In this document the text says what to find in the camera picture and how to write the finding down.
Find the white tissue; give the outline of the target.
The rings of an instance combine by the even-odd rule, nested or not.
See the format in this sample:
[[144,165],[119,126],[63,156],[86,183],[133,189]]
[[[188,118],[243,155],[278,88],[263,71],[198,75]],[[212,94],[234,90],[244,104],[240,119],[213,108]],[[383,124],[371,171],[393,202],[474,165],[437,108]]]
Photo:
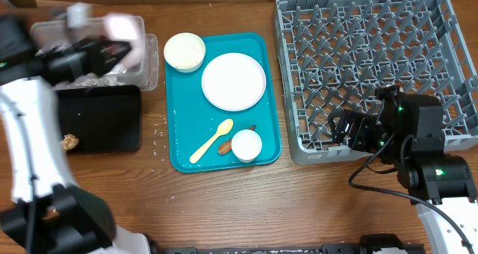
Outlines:
[[86,76],[82,76],[74,82],[61,82],[55,86],[57,90],[80,88],[80,87],[109,87],[125,85],[124,82],[119,82],[115,75],[104,75],[98,77],[97,75],[90,73]]

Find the cream white bowl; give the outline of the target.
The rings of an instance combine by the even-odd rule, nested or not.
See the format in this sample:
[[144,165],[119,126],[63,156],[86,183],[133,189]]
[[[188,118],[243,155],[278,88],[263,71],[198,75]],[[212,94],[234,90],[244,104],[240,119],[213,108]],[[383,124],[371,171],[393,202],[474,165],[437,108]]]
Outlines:
[[164,46],[165,61],[176,71],[190,73],[198,70],[205,59],[203,39],[193,33],[172,36]]

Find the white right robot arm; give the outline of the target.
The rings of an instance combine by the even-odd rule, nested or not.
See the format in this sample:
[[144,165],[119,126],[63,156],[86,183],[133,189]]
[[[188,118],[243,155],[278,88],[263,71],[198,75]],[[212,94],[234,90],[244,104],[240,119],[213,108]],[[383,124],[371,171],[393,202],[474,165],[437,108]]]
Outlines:
[[[392,84],[377,88],[375,97],[382,103],[376,116],[342,109],[327,119],[333,142],[348,139],[352,150],[371,154],[349,186],[409,200],[434,253],[476,253],[477,187],[466,160],[444,151],[441,101]],[[375,159],[390,165],[404,192],[354,182]]]

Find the brown shiitake mushroom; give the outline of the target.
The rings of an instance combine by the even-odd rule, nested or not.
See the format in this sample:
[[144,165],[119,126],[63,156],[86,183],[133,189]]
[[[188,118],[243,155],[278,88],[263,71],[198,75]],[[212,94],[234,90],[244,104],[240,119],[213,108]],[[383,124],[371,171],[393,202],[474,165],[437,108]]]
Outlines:
[[65,152],[73,150],[78,144],[79,139],[73,134],[66,134],[60,142]]

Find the pink round plate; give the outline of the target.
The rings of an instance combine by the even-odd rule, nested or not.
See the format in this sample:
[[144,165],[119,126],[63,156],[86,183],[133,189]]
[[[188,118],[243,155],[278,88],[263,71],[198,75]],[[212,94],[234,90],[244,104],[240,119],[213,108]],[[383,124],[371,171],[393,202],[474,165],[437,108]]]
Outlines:
[[259,102],[267,87],[266,74],[257,60],[231,52],[211,60],[202,73],[202,92],[216,108],[244,111]]

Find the pink bowl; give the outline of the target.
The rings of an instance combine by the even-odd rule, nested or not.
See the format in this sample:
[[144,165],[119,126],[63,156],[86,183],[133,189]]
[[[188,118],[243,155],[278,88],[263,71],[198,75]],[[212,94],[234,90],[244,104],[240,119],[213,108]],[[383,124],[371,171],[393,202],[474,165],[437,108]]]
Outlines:
[[109,13],[103,17],[107,37],[113,41],[126,41],[131,51],[120,61],[126,69],[141,64],[145,54],[144,21],[140,16],[126,13]]

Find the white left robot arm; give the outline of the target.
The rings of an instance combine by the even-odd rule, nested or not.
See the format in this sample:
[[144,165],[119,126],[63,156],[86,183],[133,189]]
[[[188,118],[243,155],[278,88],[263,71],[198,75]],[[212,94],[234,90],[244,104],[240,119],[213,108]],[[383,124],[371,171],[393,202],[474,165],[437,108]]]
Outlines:
[[1,229],[27,253],[157,252],[149,236],[118,226],[108,204],[78,186],[60,141],[54,86],[104,75],[130,49],[126,41],[87,37],[40,54],[21,18],[1,17],[1,117],[15,204],[1,213]]

